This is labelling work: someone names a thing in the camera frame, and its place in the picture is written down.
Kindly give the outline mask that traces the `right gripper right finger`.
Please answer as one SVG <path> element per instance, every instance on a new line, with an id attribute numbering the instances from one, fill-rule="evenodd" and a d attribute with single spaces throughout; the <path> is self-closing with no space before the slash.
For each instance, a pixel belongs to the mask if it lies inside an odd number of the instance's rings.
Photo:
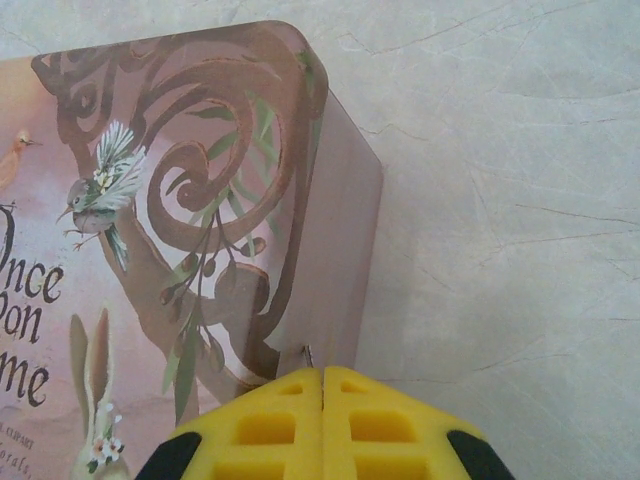
<path id="1" fill-rule="evenodd" d="M 473 424 L 345 367 L 323 382 L 325 479 L 512 479 Z"/>

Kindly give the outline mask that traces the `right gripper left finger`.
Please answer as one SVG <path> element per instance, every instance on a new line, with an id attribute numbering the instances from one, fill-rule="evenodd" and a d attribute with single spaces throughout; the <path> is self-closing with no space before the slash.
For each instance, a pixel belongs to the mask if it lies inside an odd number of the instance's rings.
<path id="1" fill-rule="evenodd" d="M 321 479 L 321 372 L 303 368 L 178 426 L 138 479 Z"/>

